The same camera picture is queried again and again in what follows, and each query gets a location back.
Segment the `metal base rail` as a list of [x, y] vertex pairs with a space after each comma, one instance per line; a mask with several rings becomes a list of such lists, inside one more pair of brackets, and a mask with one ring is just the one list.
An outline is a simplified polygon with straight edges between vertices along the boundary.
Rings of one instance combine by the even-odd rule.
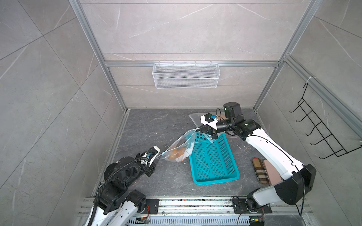
[[258, 211], [247, 211], [245, 197], [149, 197], [148, 208], [129, 219], [128, 226], [141, 226], [148, 217], [149, 226], [248, 226], [259, 218], [265, 226], [317, 226], [307, 202], [296, 205], [269, 204]]

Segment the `checkered beige cloth item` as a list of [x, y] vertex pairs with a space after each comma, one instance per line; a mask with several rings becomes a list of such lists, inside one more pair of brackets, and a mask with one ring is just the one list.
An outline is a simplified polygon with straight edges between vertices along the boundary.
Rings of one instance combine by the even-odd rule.
[[282, 182], [279, 172], [268, 160], [253, 158], [252, 164], [259, 182], [263, 185], [276, 185]]

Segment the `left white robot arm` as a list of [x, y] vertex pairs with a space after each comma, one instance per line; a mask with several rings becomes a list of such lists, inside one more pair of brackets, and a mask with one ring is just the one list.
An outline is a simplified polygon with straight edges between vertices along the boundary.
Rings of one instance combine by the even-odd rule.
[[99, 188], [87, 226], [125, 226], [129, 219], [146, 208], [146, 195], [129, 188], [141, 176], [151, 174], [156, 164], [155, 151], [126, 156], [109, 165], [104, 172], [104, 183]]

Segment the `teal plastic basket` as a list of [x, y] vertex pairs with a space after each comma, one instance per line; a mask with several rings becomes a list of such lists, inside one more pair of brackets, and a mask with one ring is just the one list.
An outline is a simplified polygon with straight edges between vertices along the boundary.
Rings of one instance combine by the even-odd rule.
[[197, 185], [227, 183], [240, 177], [225, 134], [211, 142], [205, 134], [197, 132], [189, 160], [192, 178]]

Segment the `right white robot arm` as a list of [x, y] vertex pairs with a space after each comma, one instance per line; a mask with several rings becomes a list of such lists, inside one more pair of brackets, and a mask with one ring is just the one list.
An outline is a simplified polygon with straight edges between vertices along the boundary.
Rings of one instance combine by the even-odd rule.
[[261, 208], [275, 202], [296, 205], [304, 201], [314, 185], [316, 169], [311, 164], [304, 165], [276, 144], [253, 119], [246, 120], [241, 107], [236, 102], [223, 105], [224, 115], [207, 113], [200, 117], [201, 126], [198, 132], [218, 139], [221, 132], [232, 132], [243, 141], [253, 146], [278, 171], [282, 181], [276, 185], [259, 188], [249, 193], [246, 208], [249, 212], [257, 212]]

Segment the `potato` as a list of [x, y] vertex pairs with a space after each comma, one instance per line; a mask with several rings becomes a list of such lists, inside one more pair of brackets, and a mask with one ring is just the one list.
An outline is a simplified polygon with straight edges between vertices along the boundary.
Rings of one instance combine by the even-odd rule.
[[188, 145], [186, 143], [182, 144], [182, 145], [179, 145], [175, 150], [177, 151], [177, 153], [185, 153], [186, 150], [188, 148]]
[[177, 158], [183, 155], [183, 151], [179, 151], [178, 149], [174, 149], [170, 152], [168, 159], [170, 161], [175, 161]]

